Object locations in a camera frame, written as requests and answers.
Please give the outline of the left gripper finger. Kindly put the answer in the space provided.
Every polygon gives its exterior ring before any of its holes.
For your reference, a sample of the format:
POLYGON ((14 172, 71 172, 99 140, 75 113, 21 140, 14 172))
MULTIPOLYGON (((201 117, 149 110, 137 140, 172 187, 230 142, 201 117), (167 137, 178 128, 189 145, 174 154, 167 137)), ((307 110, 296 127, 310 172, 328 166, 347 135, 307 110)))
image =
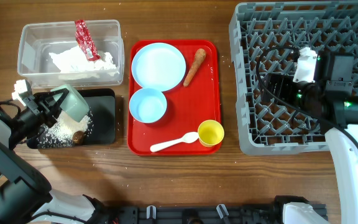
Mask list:
POLYGON ((55 107, 57 105, 57 100, 54 98, 55 95, 54 91, 36 93, 34 96, 37 106, 40 108, 55 107))
POLYGON ((45 112, 45 124, 55 124, 57 117, 61 113, 61 105, 69 90, 62 88, 60 90, 50 91, 44 95, 44 101, 47 103, 47 111, 45 112))

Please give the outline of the white rice pile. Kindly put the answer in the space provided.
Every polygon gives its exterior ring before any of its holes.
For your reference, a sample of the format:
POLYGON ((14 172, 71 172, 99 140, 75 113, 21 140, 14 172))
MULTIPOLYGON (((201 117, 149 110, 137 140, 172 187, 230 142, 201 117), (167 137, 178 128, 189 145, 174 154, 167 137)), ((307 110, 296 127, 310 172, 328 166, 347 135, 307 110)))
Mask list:
POLYGON ((73 136, 76 132, 81 131, 85 135, 92 132, 92 116, 91 113, 88 113, 80 122, 76 122, 68 114, 62 111, 57 122, 51 128, 43 126, 45 130, 37 139, 37 147, 44 149, 74 146, 73 136))

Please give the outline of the green bowl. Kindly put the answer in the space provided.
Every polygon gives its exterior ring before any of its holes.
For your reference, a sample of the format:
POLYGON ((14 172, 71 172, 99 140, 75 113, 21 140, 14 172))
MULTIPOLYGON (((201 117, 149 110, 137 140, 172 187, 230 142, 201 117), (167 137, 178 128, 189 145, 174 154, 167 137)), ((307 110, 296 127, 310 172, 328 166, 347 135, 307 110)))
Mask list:
POLYGON ((64 89, 68 90, 68 94, 60 107, 71 119, 79 123, 88 114, 89 106, 80 93, 69 84, 51 89, 51 92, 64 89))

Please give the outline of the brown mushroom piece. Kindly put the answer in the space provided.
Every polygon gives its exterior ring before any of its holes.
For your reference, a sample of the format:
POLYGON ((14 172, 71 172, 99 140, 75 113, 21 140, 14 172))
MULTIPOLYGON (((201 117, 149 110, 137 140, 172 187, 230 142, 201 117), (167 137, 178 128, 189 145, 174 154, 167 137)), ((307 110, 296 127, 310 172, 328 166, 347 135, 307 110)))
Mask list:
POLYGON ((74 145, 82 145, 85 138, 85 133, 83 131, 77 131, 72 136, 72 141, 74 145))

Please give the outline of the white napkin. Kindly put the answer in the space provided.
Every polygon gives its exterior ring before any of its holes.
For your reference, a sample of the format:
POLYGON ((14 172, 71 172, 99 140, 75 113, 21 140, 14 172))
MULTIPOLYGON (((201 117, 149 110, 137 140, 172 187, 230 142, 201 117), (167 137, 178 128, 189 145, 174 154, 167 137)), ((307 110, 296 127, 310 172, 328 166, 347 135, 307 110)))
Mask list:
POLYGON ((96 61, 88 61, 84 52, 79 46, 73 47, 60 54, 49 53, 54 65, 61 73, 90 72, 98 70, 112 70, 117 66, 109 52, 98 51, 101 57, 96 61))

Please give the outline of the red snack wrapper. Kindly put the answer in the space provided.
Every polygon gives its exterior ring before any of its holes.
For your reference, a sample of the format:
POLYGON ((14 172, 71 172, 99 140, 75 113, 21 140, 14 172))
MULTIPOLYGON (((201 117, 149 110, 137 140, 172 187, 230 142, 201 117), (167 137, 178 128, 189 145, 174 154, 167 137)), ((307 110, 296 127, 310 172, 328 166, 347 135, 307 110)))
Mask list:
POLYGON ((88 61, 94 62, 101 58, 84 20, 75 21, 75 39, 88 61))

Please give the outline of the yellow cup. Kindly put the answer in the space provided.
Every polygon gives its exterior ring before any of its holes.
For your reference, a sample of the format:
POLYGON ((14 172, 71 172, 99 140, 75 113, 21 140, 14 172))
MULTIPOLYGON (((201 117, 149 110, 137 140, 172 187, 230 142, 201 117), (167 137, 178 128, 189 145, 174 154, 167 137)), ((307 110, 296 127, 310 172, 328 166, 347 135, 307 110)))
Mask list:
POLYGON ((213 147, 219 144, 224 138, 224 128, 216 120, 203 121, 198 126, 199 141, 204 147, 213 147))

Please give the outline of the orange carrot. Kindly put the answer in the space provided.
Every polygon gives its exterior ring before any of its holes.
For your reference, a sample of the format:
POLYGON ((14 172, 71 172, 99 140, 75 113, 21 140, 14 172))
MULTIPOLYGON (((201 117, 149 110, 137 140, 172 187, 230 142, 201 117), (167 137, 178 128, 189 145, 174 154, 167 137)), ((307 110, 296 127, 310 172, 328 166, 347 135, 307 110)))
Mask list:
POLYGON ((185 77, 185 80, 183 82, 184 87, 187 87, 190 84, 190 82, 192 81, 196 72, 198 71, 199 67, 204 62, 205 58, 206 58, 205 49, 198 49, 195 53, 193 63, 191 64, 191 67, 190 67, 190 69, 185 77))

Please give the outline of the light blue bowl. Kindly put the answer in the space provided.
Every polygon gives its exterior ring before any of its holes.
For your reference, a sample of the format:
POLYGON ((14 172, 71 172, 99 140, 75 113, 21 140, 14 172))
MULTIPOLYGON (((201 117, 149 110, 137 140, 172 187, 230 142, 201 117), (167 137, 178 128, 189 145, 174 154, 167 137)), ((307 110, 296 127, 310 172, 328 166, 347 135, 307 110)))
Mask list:
POLYGON ((160 120, 167 110, 165 95, 153 88, 141 88, 130 98, 129 111, 141 123, 154 123, 160 120))

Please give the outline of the white plastic spoon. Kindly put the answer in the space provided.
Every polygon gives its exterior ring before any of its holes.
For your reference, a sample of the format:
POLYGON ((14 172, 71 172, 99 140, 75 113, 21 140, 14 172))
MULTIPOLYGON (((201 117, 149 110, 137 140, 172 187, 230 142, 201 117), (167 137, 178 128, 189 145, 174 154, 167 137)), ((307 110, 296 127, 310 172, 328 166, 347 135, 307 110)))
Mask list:
POLYGON ((158 144, 154 144, 154 145, 152 145, 150 147, 150 151, 151 152, 159 152, 159 151, 161 151, 163 149, 166 149, 168 147, 171 147, 171 146, 179 144, 179 143, 190 144, 190 143, 193 143, 196 140, 198 140, 198 138, 199 138, 199 134, 197 132, 189 132, 189 133, 184 134, 179 139, 174 139, 174 140, 171 140, 171 141, 166 141, 166 142, 161 142, 161 143, 158 143, 158 144))

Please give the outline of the light blue plate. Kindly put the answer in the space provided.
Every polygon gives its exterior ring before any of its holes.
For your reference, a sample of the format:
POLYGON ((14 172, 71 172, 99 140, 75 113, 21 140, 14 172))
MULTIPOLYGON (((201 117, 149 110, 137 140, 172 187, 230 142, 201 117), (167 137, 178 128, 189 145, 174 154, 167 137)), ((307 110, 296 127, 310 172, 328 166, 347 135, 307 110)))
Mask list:
POLYGON ((142 88, 168 91, 184 78, 186 61, 174 46, 162 42, 142 47, 132 59, 132 77, 142 88))

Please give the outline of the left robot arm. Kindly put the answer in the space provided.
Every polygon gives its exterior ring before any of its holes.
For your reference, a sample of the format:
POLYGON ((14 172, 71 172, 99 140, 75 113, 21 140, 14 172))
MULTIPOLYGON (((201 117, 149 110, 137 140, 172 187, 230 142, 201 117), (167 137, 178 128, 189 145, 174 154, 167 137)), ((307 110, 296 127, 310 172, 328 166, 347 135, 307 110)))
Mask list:
POLYGON ((89 110, 83 97, 70 86, 14 94, 25 106, 15 117, 2 109, 11 101, 0 101, 0 223, 114 223, 115 215, 99 200, 52 189, 43 174, 14 152, 43 125, 55 124, 62 111, 80 121, 89 110))

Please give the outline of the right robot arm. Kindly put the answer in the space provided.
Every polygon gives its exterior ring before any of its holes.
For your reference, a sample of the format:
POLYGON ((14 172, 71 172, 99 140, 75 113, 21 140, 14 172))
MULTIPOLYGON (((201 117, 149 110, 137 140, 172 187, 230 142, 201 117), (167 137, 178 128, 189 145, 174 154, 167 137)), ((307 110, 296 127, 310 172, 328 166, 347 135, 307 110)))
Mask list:
POLYGON ((351 80, 354 56, 289 47, 293 77, 255 75, 263 95, 318 120, 331 153, 342 223, 358 223, 358 96, 351 80))

